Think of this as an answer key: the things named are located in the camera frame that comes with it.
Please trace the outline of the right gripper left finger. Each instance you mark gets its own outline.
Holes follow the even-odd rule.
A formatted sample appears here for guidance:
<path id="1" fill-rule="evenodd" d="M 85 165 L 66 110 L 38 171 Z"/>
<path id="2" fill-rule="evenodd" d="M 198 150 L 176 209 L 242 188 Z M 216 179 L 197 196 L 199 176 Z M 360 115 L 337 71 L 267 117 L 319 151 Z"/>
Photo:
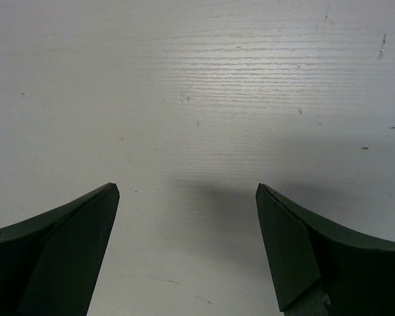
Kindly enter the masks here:
<path id="1" fill-rule="evenodd" d="M 108 183 L 0 228 L 0 315 L 87 315 L 119 198 Z"/>

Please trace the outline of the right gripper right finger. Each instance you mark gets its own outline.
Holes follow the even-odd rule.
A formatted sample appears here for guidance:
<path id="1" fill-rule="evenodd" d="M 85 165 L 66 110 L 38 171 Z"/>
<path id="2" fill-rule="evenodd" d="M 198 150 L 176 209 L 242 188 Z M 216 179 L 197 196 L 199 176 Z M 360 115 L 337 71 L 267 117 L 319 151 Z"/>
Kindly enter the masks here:
<path id="1" fill-rule="evenodd" d="M 342 226 L 260 184 L 256 204 L 285 315 L 395 315 L 395 242 Z"/>

